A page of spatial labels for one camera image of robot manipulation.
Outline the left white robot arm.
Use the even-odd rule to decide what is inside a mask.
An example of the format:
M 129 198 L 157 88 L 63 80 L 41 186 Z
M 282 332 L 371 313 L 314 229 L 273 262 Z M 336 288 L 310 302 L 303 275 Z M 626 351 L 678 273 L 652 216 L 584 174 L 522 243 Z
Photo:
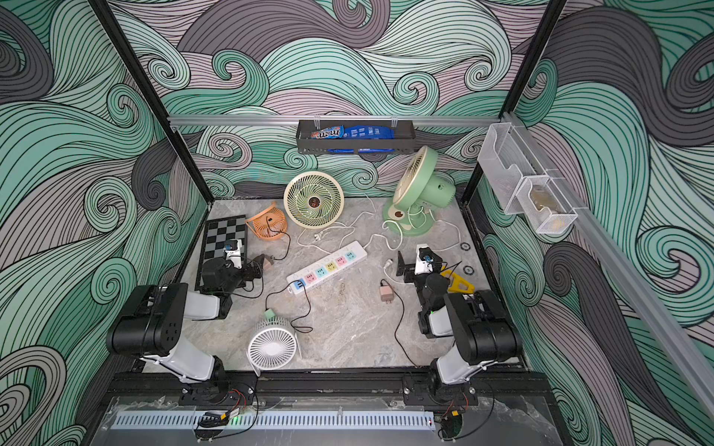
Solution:
M 260 279 L 267 263 L 263 255 L 247 261 L 241 269 L 228 259 L 209 260 L 200 292 L 191 291 L 185 282 L 135 287 L 108 329 L 108 351 L 158 365 L 183 384 L 223 379 L 221 359 L 183 336 L 183 323 L 226 319 L 239 295 L 235 289 Z

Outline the pink usb plug adapter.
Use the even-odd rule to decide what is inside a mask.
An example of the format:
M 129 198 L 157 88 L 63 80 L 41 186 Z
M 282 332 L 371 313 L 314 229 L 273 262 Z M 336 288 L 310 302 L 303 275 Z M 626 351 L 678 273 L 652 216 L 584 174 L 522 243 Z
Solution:
M 395 299 L 392 286 L 385 280 L 381 280 L 379 284 L 380 300 L 384 303 L 392 303 Z

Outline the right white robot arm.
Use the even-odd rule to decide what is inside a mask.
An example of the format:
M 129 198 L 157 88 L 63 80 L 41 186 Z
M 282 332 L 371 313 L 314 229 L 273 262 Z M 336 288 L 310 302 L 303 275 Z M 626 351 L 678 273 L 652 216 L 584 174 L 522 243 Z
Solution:
M 522 354 L 522 338 L 501 300 L 490 289 L 478 290 L 427 245 L 407 263 L 397 255 L 395 275 L 413 284 L 420 304 L 418 327 L 428 338 L 453 339 L 447 353 L 431 364 L 437 386 L 467 383 L 488 367 Z

